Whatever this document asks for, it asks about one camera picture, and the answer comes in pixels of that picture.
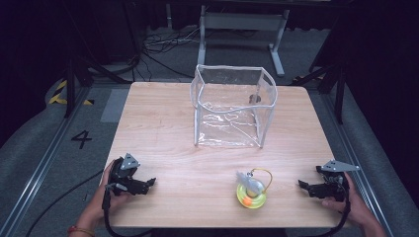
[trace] metal bracket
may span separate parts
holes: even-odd
[[[135,158],[133,158],[133,156],[131,154],[127,153],[126,157],[124,158],[124,161],[121,165],[121,170],[132,169],[132,168],[136,168],[138,166],[140,166],[138,161],[136,161]]]
[[[340,161],[331,160],[327,162],[324,166],[321,166],[322,171],[329,172],[345,172],[345,171],[359,171],[361,168],[359,166],[349,165]]]

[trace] yellow lamp base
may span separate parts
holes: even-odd
[[[247,190],[244,186],[239,184],[237,186],[237,198],[240,201],[240,203],[247,208],[259,208],[261,207],[265,201],[266,201],[266,194],[262,193],[260,195],[257,195],[255,197],[250,197],[247,194]]]

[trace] metal frame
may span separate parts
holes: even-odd
[[[206,60],[206,29],[275,31],[277,32],[277,36],[274,43],[269,44],[269,50],[275,64],[277,75],[283,77],[285,72],[278,54],[278,48],[284,34],[289,13],[290,10],[285,10],[282,15],[209,13],[206,10],[206,6],[203,5],[201,7],[201,40],[198,52],[198,64],[204,65]]]

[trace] cord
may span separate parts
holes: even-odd
[[[333,234],[336,234],[340,229],[342,229],[343,225],[346,222],[346,219],[348,218],[349,212],[351,212],[351,202],[349,201],[349,192],[339,182],[337,183],[337,185],[345,193],[345,209],[343,210],[342,217],[341,217],[341,220],[339,221],[339,224],[336,227],[331,228],[328,232],[324,234],[312,235],[312,236],[301,236],[301,237],[327,237],[327,236],[332,236]]]
[[[70,194],[71,192],[73,192],[75,189],[79,188],[80,186],[86,184],[87,182],[93,180],[95,177],[99,176],[100,174],[103,173],[104,170],[99,171],[98,173],[94,174],[93,176],[89,177],[87,180],[79,183],[78,185],[74,186],[73,188],[71,188],[70,190],[68,190],[67,192],[65,192],[63,195],[61,195],[60,197],[58,197],[55,201],[53,201],[39,216],[38,218],[34,221],[34,223],[32,224],[31,228],[29,228],[26,237],[29,237],[31,235],[32,230],[35,228],[35,226],[37,225],[37,223],[41,220],[41,218],[46,214],[47,211],[49,211],[57,202],[59,202],[62,198],[64,198],[65,196],[67,196],[68,194]]]
[[[266,190],[268,189],[268,187],[272,184],[272,180],[274,179],[274,177],[269,170],[264,169],[264,168],[254,168],[252,171],[250,171],[250,175],[253,176],[253,172],[256,171],[256,170],[265,171],[271,176],[271,180],[269,181],[269,184],[266,186],[265,190],[262,191],[262,194],[264,194],[266,192]]]
[[[119,70],[115,70],[115,71],[111,71],[113,74],[115,75],[120,75],[126,72],[129,72],[131,70],[133,70],[134,67],[136,67],[139,63],[139,56],[138,55],[134,55],[127,63],[128,67],[126,68],[122,68]],[[102,74],[100,72],[96,72],[96,71],[89,71],[90,74],[92,74],[95,77],[107,77],[107,75]]]
[[[141,58],[141,61],[145,64],[145,67],[147,68],[148,74],[150,74],[150,76],[148,77],[148,82],[150,82],[151,81],[151,77],[153,76],[153,74],[151,73],[150,69],[148,68],[148,64],[144,61],[144,59]]]
[[[109,209],[111,208],[111,189],[112,188],[113,188],[112,184],[106,186],[105,193],[104,193],[104,200],[102,203],[102,209],[104,210],[104,217],[105,217],[105,227],[108,230],[108,233],[110,233],[113,237],[142,237],[151,233],[152,229],[149,229],[145,232],[142,232],[141,234],[124,236],[124,235],[118,234],[112,229],[111,224],[109,223]]]
[[[193,40],[195,36],[198,34],[200,28],[197,28],[185,36],[182,36],[181,33],[178,34],[170,34],[167,38],[163,39],[160,35],[151,35],[148,36],[144,40],[143,49],[142,51],[146,51],[147,53],[160,53],[160,52],[168,52],[174,47],[178,45],[185,45],[190,42],[198,42]]]
[[[145,81],[145,78],[141,75],[141,73],[138,71],[138,68],[135,67],[136,72],[138,75],[142,78],[142,81]]]
[[[133,72],[133,68],[132,68],[132,82],[135,82],[135,73]]]

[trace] clear plastic bag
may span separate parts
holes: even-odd
[[[263,147],[278,92],[263,67],[197,65],[195,145]]]

